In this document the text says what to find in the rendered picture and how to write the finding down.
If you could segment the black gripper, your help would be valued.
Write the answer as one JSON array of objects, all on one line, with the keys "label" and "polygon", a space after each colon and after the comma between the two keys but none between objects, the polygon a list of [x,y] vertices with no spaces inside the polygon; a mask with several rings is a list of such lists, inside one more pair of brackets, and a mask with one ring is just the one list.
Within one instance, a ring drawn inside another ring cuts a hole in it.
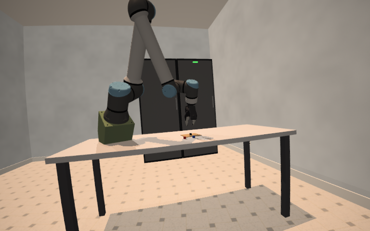
[{"label": "black gripper", "polygon": [[[189,106],[194,106],[195,104],[189,104],[187,103],[188,106],[185,106],[185,123],[186,123],[186,126],[188,125],[188,120],[189,120],[189,117],[190,117],[190,112],[189,112]],[[193,120],[193,125],[195,123],[196,120]]]}]

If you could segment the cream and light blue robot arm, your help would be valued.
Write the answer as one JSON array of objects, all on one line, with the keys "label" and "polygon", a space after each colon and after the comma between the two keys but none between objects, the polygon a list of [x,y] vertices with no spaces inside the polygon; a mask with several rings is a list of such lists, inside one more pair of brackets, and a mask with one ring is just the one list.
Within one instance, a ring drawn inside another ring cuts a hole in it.
[{"label": "cream and light blue robot arm", "polygon": [[134,27],[127,76],[123,82],[113,82],[109,85],[104,120],[112,124],[128,122],[129,103],[140,98],[145,90],[141,75],[146,50],[161,81],[163,95],[172,98],[179,92],[186,93],[187,103],[197,103],[198,82],[191,79],[181,81],[172,78],[151,27],[151,21],[156,15],[155,6],[148,0],[129,0],[128,14],[134,22]]}]

